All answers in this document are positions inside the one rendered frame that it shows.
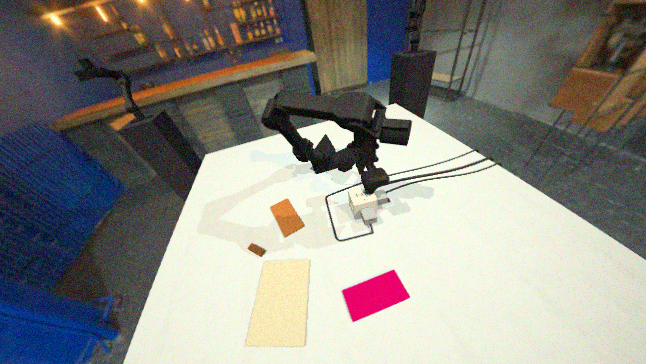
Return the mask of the small brown rectangular block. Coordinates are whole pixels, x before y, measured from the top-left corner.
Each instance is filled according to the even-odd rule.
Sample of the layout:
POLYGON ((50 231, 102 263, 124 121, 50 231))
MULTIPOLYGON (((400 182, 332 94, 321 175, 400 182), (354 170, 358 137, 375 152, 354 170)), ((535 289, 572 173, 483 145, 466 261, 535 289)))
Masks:
POLYGON ((265 250, 265 249, 263 249, 263 248, 261 248, 261 247, 259 247, 259 246, 255 245, 255 244, 253 244, 253 243, 251 243, 251 245, 248 247, 248 250, 252 251, 253 253, 255 253, 255 254, 257 254, 257 255, 259 255, 259 256, 261 256, 261 257, 262 257, 262 256, 264 255, 264 253, 266 252, 266 250, 265 250))

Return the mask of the orange rectangular block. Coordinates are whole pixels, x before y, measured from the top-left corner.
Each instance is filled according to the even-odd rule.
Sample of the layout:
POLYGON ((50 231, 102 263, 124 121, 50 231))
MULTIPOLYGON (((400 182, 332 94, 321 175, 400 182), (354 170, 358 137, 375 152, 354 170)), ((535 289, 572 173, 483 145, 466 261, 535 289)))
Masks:
POLYGON ((304 227, 288 198, 271 206, 270 209, 284 238, 304 227))

